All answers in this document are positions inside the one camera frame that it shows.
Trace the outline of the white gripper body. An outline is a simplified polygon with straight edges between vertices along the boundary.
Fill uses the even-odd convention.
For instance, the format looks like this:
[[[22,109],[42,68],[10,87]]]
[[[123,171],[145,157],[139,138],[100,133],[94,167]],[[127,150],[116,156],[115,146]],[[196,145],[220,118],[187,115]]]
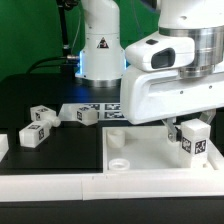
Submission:
[[[181,78],[177,70],[146,73],[129,66],[121,81],[120,104],[132,124],[224,107],[224,63],[199,78]]]

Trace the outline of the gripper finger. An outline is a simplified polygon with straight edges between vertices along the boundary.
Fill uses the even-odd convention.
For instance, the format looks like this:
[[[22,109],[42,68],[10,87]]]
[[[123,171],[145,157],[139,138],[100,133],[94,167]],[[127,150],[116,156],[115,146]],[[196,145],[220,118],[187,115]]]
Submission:
[[[200,115],[200,120],[203,121],[206,124],[211,124],[215,115],[216,115],[216,110],[215,109],[203,111]]]
[[[166,119],[163,119],[162,122],[168,130],[168,139],[171,142],[180,141],[182,137],[182,132],[181,132],[181,129],[175,125],[176,119],[166,118]]]

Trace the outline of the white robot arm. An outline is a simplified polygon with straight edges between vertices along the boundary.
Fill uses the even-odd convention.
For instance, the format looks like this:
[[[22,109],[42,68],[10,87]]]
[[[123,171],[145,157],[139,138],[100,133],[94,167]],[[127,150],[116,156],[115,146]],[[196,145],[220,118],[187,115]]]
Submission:
[[[96,87],[121,85],[133,124],[200,112],[208,123],[224,107],[224,0],[141,0],[160,13],[158,30],[122,48],[113,0],[81,0],[85,46],[76,77]]]

